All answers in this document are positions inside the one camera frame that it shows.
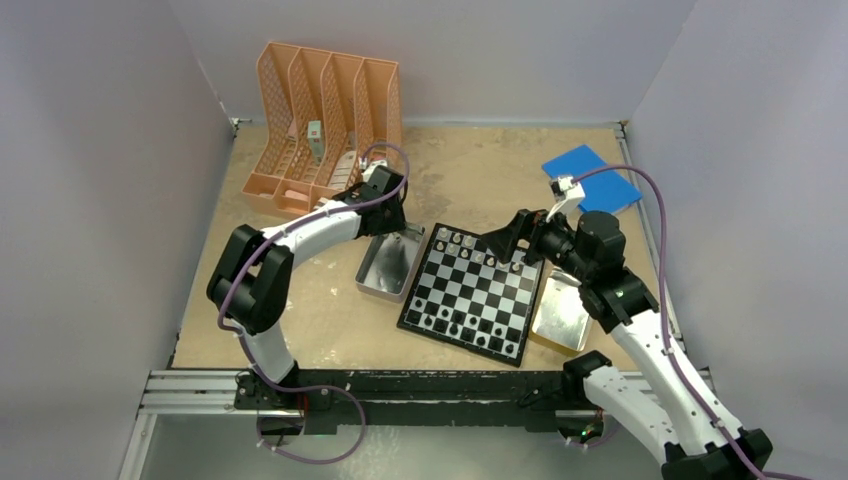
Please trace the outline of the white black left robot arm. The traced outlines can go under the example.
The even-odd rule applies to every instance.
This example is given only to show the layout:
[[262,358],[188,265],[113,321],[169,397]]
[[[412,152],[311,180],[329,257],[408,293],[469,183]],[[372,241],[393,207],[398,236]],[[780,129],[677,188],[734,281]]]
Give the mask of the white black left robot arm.
[[218,310],[218,328],[236,336],[261,379],[259,395],[272,408],[289,407],[303,390],[280,325],[293,272],[338,244],[405,229],[407,183],[405,175],[379,165],[367,180],[309,214],[263,230],[241,225],[231,233],[206,295]]

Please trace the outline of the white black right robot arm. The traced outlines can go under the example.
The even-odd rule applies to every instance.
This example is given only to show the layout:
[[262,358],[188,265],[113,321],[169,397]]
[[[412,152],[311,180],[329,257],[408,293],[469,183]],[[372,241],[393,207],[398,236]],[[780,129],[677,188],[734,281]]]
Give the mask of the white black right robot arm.
[[645,394],[631,386],[592,351],[563,366],[561,392],[569,404],[592,403],[612,415],[653,455],[665,479],[753,479],[763,471],[771,441],[762,430],[745,428],[688,361],[657,300],[626,267],[626,238],[615,216],[591,211],[570,227],[560,213],[522,209],[481,240],[503,263],[525,240],[525,263],[547,260],[575,278],[583,308],[651,388]]

